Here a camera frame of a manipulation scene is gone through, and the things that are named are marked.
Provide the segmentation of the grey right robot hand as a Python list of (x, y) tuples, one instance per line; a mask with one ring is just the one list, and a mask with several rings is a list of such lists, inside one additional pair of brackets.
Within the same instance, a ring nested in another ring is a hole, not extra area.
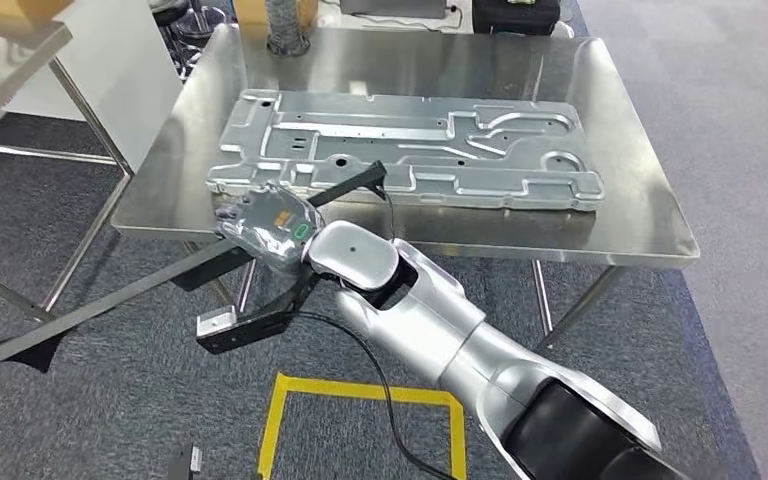
[(271, 270), (297, 275), (306, 244), (324, 226), (307, 200), (272, 182), (221, 203), (216, 232)]

